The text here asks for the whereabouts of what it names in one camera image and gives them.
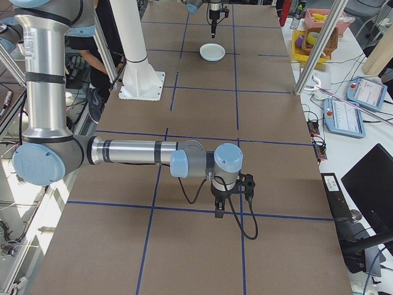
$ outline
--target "aluminum pole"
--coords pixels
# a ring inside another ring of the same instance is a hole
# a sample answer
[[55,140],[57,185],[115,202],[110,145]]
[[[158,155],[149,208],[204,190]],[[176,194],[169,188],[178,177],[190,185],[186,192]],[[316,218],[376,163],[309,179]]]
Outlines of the aluminum pole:
[[341,14],[343,13],[347,2],[348,0],[335,0],[335,2],[333,3],[333,7],[326,18],[325,24],[321,29],[321,33],[318,37],[318,40],[309,55],[306,66],[302,71],[302,73],[300,74],[299,80],[295,87],[296,95],[302,94],[308,79],[313,74],[313,70],[317,65],[317,61],[321,56],[323,50],[325,49],[327,41],[332,35],[333,30],[336,27],[337,21],[340,18]]
[[4,66],[10,71],[13,77],[17,80],[19,85],[26,88],[25,74],[18,67],[15,60],[11,57],[8,51],[0,43],[0,60],[4,63]]
[[108,45],[105,40],[103,29],[101,27],[101,24],[99,23],[99,19],[95,11],[94,11],[94,19],[96,24],[96,33],[94,35],[94,41],[96,42],[98,52],[101,55],[101,58],[103,59],[103,63],[108,73],[109,80],[111,81],[111,83],[113,83],[117,76],[116,67],[113,62],[111,53],[108,49]]

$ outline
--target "blue cable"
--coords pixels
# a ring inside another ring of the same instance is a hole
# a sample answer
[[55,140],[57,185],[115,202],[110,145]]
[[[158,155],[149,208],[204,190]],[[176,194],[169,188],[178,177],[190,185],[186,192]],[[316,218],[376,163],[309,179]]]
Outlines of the blue cable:
[[366,294],[368,281],[370,280],[371,273],[372,273],[372,271],[373,271],[373,268],[374,268],[374,264],[375,264],[375,262],[376,262],[376,259],[381,255],[382,251],[385,250],[385,249],[386,249],[386,247],[383,247],[382,249],[380,249],[380,250],[378,251],[378,253],[375,255],[374,260],[373,260],[373,263],[371,263],[370,271],[368,272],[367,279],[366,279],[366,284],[364,284],[363,295]]

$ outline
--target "person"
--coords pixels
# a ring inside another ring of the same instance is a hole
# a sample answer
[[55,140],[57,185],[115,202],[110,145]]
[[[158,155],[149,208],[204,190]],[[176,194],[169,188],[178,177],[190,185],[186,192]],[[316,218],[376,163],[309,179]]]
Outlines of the person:
[[[123,66],[123,48],[119,39],[119,34],[117,33],[117,27],[109,0],[94,0],[94,8],[103,29],[104,37],[113,62],[118,71]],[[106,68],[93,37],[72,37],[70,38],[70,46],[72,49],[79,50],[81,56],[91,66],[90,86],[86,95],[88,113],[92,121],[98,124],[103,106],[111,94],[111,83]]]

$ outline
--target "cardboard table surface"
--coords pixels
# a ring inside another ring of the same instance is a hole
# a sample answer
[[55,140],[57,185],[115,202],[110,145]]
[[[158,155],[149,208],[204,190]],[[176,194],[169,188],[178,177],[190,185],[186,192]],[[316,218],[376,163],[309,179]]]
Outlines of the cardboard table surface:
[[[214,218],[209,185],[194,205],[167,167],[81,169],[31,294],[351,294],[275,9],[228,5],[210,39],[206,5],[149,2],[149,62],[165,71],[159,102],[113,93],[97,135],[224,142],[244,153],[256,182],[259,237],[241,236],[227,208]],[[204,61],[199,47],[227,54]],[[201,179],[186,179],[193,195]],[[232,197],[245,231],[249,209]]]

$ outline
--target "light blue joint cap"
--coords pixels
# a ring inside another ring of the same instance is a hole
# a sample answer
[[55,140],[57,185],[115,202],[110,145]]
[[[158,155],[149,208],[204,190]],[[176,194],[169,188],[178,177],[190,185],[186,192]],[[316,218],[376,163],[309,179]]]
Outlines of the light blue joint cap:
[[47,4],[50,0],[10,0],[12,4],[22,8],[35,8]]
[[196,14],[198,12],[198,7],[193,4],[186,4],[185,7],[189,14]]
[[80,28],[71,28],[66,34],[70,37],[93,37],[96,33],[96,26],[84,26]]
[[26,143],[12,156],[17,175],[37,186],[47,186],[66,175],[61,158],[42,144]]
[[19,22],[15,19],[15,17],[6,17],[1,20],[1,23],[5,25],[19,25]]
[[243,153],[233,143],[224,143],[214,151],[214,160],[223,171],[237,173],[243,164]]
[[0,43],[3,45],[4,49],[7,50],[7,52],[11,53],[13,49],[15,49],[16,45],[13,45],[10,41],[4,38],[0,38]]
[[189,160],[182,149],[171,154],[171,175],[173,177],[186,178],[189,174]]

